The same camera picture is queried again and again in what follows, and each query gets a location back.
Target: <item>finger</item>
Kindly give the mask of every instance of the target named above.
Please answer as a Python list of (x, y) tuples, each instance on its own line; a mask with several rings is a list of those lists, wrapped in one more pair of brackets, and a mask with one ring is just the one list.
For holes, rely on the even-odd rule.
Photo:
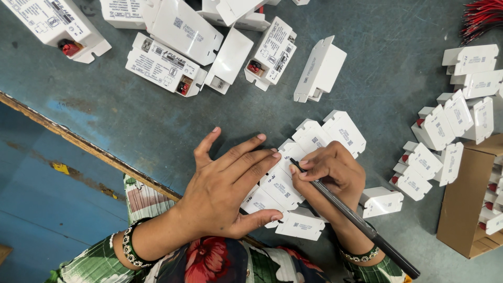
[(351, 177), (355, 174), (354, 171), (349, 169), (340, 160), (325, 156), (320, 162), (314, 165), (313, 168), (307, 172), (300, 173), (299, 178), (302, 181), (310, 182), (325, 176), (333, 178), (334, 182), (341, 188), (345, 188), (351, 182)]
[(237, 179), (239, 179), (248, 169), (250, 169), (253, 165), (262, 161), (264, 158), (269, 155), (273, 155), (274, 157), (280, 157), (281, 154), (274, 152), (272, 150), (259, 150), (254, 152), (248, 152), (243, 154), (236, 162), (232, 163), (227, 169), (223, 172), (229, 178), (229, 180), (234, 183)]
[(309, 170), (314, 167), (315, 164), (319, 163), (326, 156), (334, 157), (340, 160), (344, 165), (350, 167), (353, 170), (360, 171), (362, 167), (356, 162), (351, 153), (338, 141), (334, 140), (328, 144), (328, 146), (320, 151), (316, 156), (309, 159), (308, 162), (299, 163), (299, 165), (305, 169)]
[(276, 209), (263, 209), (249, 215), (239, 214), (236, 222), (231, 226), (230, 232), (234, 238), (239, 239), (269, 222), (282, 218), (283, 214)]
[(201, 143), (194, 149), (194, 158), (196, 159), (196, 170), (208, 165), (212, 162), (208, 152), (215, 140), (220, 136), (222, 130), (220, 127), (215, 127)]
[(236, 160), (241, 158), (243, 154), (250, 152), (254, 150), (256, 147), (258, 147), (261, 143), (263, 143), (266, 140), (266, 135), (261, 133), (258, 134), (257, 136), (254, 136), (250, 138), (249, 140), (232, 147), (229, 149), (228, 152), (226, 152), (222, 157), (216, 160), (218, 163), (218, 168), (221, 170), (226, 169), (229, 167), (232, 163), (234, 163)]
[(238, 194), (238, 198), (244, 199), (251, 188), (253, 188), (253, 186), (255, 186), (260, 179), (278, 163), (280, 158), (281, 154), (277, 152), (267, 156), (262, 159), (262, 161), (251, 166), (237, 181), (235, 181), (233, 187), (235, 188), (235, 193)]
[(304, 196), (309, 204), (313, 206), (327, 220), (337, 215), (337, 208), (330, 203), (311, 183), (299, 179), (300, 170), (295, 165), (290, 165), (292, 173), (293, 187)]

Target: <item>woman's right hand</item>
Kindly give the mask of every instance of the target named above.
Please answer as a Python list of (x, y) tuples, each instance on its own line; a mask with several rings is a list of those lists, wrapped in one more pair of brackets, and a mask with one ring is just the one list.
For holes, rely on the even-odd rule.
[(365, 170), (338, 141), (319, 148), (299, 162), (301, 173), (290, 165), (293, 186), (333, 226), (345, 225), (348, 219), (309, 182), (323, 178), (323, 183), (356, 212), (365, 188)]

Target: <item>bangle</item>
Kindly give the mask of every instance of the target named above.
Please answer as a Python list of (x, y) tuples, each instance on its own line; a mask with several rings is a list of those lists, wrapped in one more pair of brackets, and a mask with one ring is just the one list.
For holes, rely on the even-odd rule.
[(369, 261), (369, 260), (373, 259), (380, 251), (379, 247), (376, 245), (374, 245), (374, 247), (368, 253), (361, 254), (361, 255), (351, 254), (348, 251), (343, 250), (343, 248), (341, 246), (339, 246), (339, 250), (341, 251), (341, 255), (343, 257), (345, 257), (346, 259), (355, 261), (355, 262)]
[(132, 241), (132, 236), (133, 236), (133, 231), (138, 226), (139, 224), (146, 222), (147, 220), (152, 219), (152, 217), (146, 217), (142, 219), (138, 219), (129, 228), (127, 228), (124, 231), (124, 238), (122, 239), (122, 251), (124, 252), (124, 255), (126, 256), (127, 260), (131, 262), (134, 266), (138, 267), (149, 267), (152, 266), (157, 260), (154, 261), (146, 261), (142, 258), (140, 258), (136, 252), (134, 252), (133, 249), (133, 241)]

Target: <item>yellow paint mark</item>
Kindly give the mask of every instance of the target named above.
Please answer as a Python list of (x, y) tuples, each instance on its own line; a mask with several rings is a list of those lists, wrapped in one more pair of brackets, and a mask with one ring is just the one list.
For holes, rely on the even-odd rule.
[(66, 165), (64, 165), (63, 163), (56, 163), (55, 162), (52, 164), (52, 166), (56, 171), (63, 172), (66, 175), (70, 175), (70, 173), (68, 172), (68, 167)]

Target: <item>beaded bracelet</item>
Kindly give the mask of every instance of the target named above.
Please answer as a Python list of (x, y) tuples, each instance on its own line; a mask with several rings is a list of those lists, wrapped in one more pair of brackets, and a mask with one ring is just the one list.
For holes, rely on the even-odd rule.
[(134, 266), (138, 267), (149, 267), (152, 266), (157, 262), (157, 260), (154, 261), (146, 261), (142, 258), (140, 258), (133, 249), (133, 243), (132, 243), (132, 235), (133, 231), (138, 226), (139, 224), (152, 219), (152, 217), (146, 217), (142, 219), (138, 219), (129, 228), (124, 231), (124, 238), (122, 239), (122, 251), (124, 252), (124, 255), (126, 255), (126, 258), (129, 262), (131, 262)]

